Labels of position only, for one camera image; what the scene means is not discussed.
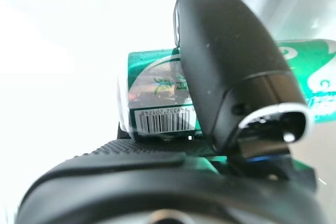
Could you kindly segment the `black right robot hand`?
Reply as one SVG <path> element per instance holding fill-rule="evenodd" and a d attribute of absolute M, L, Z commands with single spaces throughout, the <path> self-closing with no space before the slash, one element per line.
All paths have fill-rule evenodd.
<path fill-rule="evenodd" d="M 241 0 L 177 0 L 174 37 L 201 138 L 120 139 L 39 177 L 16 223 L 327 223 L 291 158 L 313 117 Z"/>

